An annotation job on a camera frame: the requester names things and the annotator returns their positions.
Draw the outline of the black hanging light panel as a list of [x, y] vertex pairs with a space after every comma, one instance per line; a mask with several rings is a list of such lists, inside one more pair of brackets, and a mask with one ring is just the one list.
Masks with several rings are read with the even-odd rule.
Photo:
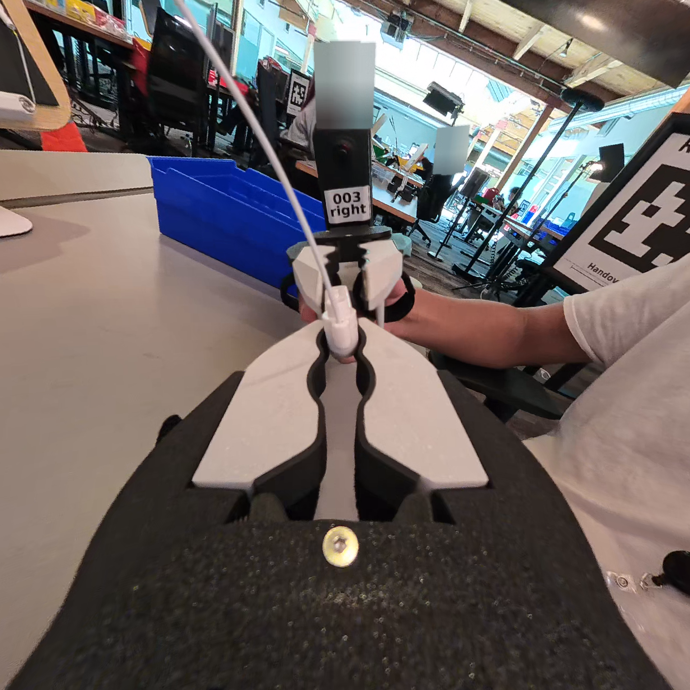
[[465, 103], [460, 95], [444, 88], [437, 82], [430, 82], [423, 104], [443, 116], [456, 119], [464, 112]]

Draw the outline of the small fiducial sign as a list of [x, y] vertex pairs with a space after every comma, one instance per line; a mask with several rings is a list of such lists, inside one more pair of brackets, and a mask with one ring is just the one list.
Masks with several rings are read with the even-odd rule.
[[298, 116], [306, 106], [311, 83], [312, 78], [308, 74], [295, 69], [290, 71], [285, 97], [286, 114], [289, 117]]

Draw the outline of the wooden work table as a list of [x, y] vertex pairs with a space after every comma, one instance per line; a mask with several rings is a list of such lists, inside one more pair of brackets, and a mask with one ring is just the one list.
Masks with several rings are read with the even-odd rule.
[[93, 23], [74, 19], [65, 13], [61, 13], [50, 6], [45, 6], [38, 2], [23, 1], [23, 4], [30, 13], [39, 14], [49, 19], [59, 27], [58, 30], [61, 32], [67, 33], [68, 30], [70, 30], [71, 35], [84, 41], [88, 39], [83, 38], [83, 36], [89, 36], [105, 41], [113, 46], [122, 47], [126, 50], [131, 50], [133, 48], [133, 38], [129, 34], [112, 33]]
[[[315, 179], [318, 178], [317, 167], [313, 161], [298, 160], [295, 167]], [[375, 184], [373, 186], [372, 206], [379, 212], [393, 215], [410, 225], [418, 219], [418, 198], [416, 196], [409, 202], [401, 198], [393, 199], [392, 193], [381, 185]]]

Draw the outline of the black office chair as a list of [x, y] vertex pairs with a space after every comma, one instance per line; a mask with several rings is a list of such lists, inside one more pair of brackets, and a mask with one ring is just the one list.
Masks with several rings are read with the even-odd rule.
[[431, 247], [431, 238], [422, 228], [421, 222], [437, 223], [441, 217], [442, 209], [448, 198], [455, 193], [458, 185], [453, 185], [453, 175], [430, 175], [418, 192], [417, 217], [410, 229], [409, 235], [417, 230], [427, 248]]
[[205, 57], [185, 22], [159, 7], [146, 73], [148, 110], [156, 125], [192, 134], [193, 153], [205, 102]]

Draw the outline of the orange traffic cone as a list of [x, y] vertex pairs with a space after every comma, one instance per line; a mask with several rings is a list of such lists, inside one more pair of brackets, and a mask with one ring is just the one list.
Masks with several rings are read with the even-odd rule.
[[69, 121], [56, 130], [41, 131], [41, 148], [46, 152], [88, 152], [77, 125]]

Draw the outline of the person's right hand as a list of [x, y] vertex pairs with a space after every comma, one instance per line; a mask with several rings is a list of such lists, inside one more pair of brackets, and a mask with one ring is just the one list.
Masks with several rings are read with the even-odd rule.
[[[392, 308], [401, 299], [404, 299], [404, 296], [407, 293], [408, 290], [404, 280], [398, 280], [398, 282], [395, 284], [395, 287], [392, 289], [391, 293], [386, 298], [385, 308]], [[306, 304], [301, 293], [298, 293], [298, 307], [299, 316], [304, 323], [309, 324], [311, 322], [320, 320], [320, 317], [317, 316], [315, 311]], [[342, 364], [352, 364], [353, 362], [355, 362], [354, 356], [350, 356], [349, 358], [335, 357], [335, 359]]]

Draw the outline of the black square panel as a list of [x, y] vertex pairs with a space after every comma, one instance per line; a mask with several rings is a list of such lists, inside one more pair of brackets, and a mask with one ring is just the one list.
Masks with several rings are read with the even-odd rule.
[[589, 179], [610, 184], [625, 167], [625, 145], [614, 143], [599, 147], [599, 159], [591, 166]]

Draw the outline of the blue plastic bin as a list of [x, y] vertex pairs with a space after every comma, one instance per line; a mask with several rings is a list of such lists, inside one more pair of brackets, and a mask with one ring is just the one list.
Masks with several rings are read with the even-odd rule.
[[160, 233], [276, 289], [306, 240], [278, 180], [233, 160], [149, 157]]

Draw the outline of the black board with wooden frame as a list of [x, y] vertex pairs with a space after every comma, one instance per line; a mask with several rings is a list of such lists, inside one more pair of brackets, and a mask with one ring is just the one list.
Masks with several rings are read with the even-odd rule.
[[49, 132], [71, 118], [64, 80], [23, 1], [1, 2], [1, 128]]

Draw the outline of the black white fiducial sign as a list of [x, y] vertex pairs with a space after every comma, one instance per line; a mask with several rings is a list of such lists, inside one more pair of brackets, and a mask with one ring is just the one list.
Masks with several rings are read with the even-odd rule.
[[540, 268], [569, 295], [689, 254], [689, 114], [671, 112]]

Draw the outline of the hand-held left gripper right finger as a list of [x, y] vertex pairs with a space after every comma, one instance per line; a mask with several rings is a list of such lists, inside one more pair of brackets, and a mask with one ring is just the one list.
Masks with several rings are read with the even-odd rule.
[[356, 470], [368, 491], [482, 488], [479, 461], [439, 371], [405, 341], [359, 320]]

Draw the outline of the black badge reel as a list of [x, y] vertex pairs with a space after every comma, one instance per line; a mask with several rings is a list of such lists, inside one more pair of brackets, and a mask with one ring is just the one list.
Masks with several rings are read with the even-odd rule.
[[689, 597], [689, 551], [671, 551], [664, 556], [658, 574], [643, 574], [640, 585], [644, 590], [671, 589]]

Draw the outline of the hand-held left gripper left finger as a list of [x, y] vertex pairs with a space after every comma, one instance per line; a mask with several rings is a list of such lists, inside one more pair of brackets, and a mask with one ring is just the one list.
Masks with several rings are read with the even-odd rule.
[[278, 341], [245, 370], [194, 472], [197, 488], [258, 490], [260, 483], [324, 440], [321, 325]]

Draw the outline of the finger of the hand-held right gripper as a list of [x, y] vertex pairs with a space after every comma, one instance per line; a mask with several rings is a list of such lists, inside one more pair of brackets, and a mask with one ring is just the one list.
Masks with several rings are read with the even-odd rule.
[[299, 297], [312, 311], [324, 311], [326, 287], [313, 249], [300, 243], [290, 248], [289, 258]]
[[403, 256], [395, 243], [363, 243], [363, 266], [360, 269], [362, 304], [366, 311], [384, 306], [396, 283], [401, 279]]

